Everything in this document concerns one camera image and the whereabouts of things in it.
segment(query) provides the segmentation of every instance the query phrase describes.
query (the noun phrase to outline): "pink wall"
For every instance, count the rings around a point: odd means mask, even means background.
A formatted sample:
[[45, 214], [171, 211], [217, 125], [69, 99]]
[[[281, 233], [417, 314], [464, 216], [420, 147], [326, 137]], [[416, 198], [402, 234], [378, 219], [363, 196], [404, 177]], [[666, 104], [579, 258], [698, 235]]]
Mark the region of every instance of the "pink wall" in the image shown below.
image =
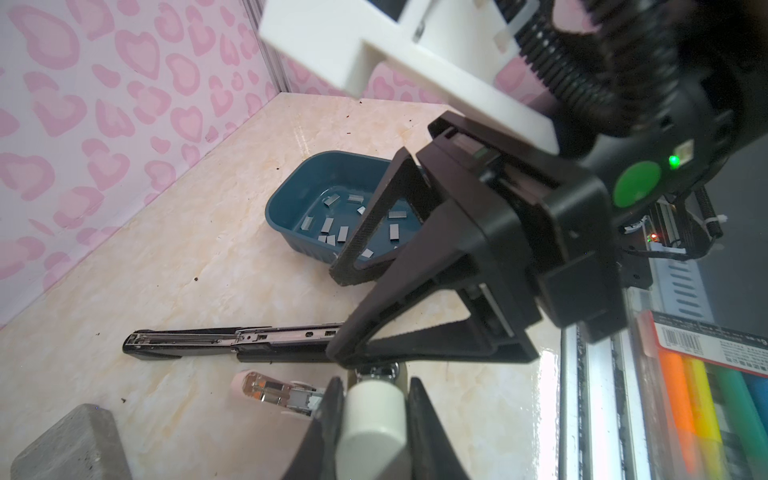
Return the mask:
[[[578, 0], [557, 0], [554, 5], [553, 19], [561, 30], [584, 32], [592, 29]], [[283, 65], [293, 92], [344, 95], [343, 92], [331, 88], [325, 81], [309, 73], [302, 65], [290, 58], [283, 58]], [[495, 87], [523, 103], [528, 103], [545, 90], [536, 75], [528, 70], [522, 58], [514, 58], [499, 72]], [[368, 88], [362, 96], [383, 100], [441, 103], [435, 95], [419, 88], [408, 78], [384, 64], [380, 64], [373, 71]]]
[[0, 7], [0, 326], [276, 94], [240, 0]]

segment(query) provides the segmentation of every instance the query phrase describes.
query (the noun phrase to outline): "concrete block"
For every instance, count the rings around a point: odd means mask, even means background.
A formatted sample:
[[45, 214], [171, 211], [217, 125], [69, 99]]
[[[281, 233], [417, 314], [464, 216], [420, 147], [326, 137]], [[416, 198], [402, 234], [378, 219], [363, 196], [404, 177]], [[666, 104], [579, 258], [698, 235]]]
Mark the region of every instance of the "concrete block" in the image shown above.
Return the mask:
[[109, 410], [84, 403], [40, 435], [11, 464], [11, 480], [131, 480]]

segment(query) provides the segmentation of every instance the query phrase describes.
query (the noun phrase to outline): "beige marble surface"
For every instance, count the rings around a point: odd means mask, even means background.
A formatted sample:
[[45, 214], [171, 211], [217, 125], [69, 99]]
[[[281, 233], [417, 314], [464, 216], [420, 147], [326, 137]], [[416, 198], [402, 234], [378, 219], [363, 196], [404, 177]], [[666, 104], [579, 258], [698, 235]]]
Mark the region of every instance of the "beige marble surface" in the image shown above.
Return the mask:
[[[416, 152], [444, 109], [281, 94], [259, 111], [0, 331], [0, 478], [83, 402], [113, 412], [136, 479], [279, 478], [308, 423], [230, 398], [230, 380], [248, 365], [233, 356], [141, 362], [121, 344], [141, 328], [345, 319], [371, 285], [339, 287], [327, 265], [291, 250], [266, 224], [266, 202], [312, 154]], [[458, 319], [462, 309], [440, 293], [398, 328]], [[559, 332], [544, 322], [529, 332], [542, 351], [531, 365], [409, 364], [474, 479], [556, 476]], [[255, 368], [317, 386], [343, 376], [334, 365]]]

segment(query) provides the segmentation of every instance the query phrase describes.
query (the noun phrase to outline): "yellow highlighter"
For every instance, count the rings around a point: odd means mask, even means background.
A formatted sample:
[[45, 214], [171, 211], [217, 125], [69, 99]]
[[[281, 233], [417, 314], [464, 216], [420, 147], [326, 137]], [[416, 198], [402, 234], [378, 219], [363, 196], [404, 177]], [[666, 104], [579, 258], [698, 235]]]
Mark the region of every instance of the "yellow highlighter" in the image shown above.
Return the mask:
[[707, 369], [699, 359], [684, 356], [683, 362], [690, 404], [694, 411], [696, 436], [701, 446], [707, 477], [709, 480], [730, 480]]

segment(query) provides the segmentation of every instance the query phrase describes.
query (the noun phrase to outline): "teal container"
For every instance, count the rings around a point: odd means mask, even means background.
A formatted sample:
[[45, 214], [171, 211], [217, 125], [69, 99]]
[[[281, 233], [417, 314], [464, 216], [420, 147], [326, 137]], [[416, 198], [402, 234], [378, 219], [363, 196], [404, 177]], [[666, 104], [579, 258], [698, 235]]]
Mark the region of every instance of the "teal container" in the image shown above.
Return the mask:
[[[266, 203], [266, 222], [283, 235], [295, 251], [333, 263], [343, 248], [343, 243], [331, 246], [320, 242], [317, 237], [327, 217], [333, 218], [329, 235], [339, 236], [340, 227], [349, 227], [347, 239], [351, 239], [362, 215], [357, 212], [361, 204], [349, 202], [349, 195], [363, 197], [362, 206], [368, 207], [373, 192], [379, 186], [389, 166], [389, 160], [350, 154], [342, 151], [327, 151], [307, 158], [280, 185], [270, 201]], [[339, 199], [330, 207], [323, 201], [334, 194]], [[413, 238], [421, 224], [413, 214], [408, 202], [398, 200], [392, 210], [405, 211], [406, 218], [385, 218], [368, 243], [373, 252], [371, 258], [400, 247]], [[313, 217], [309, 230], [301, 230], [306, 217]], [[397, 223], [400, 240], [389, 240], [389, 225]]]

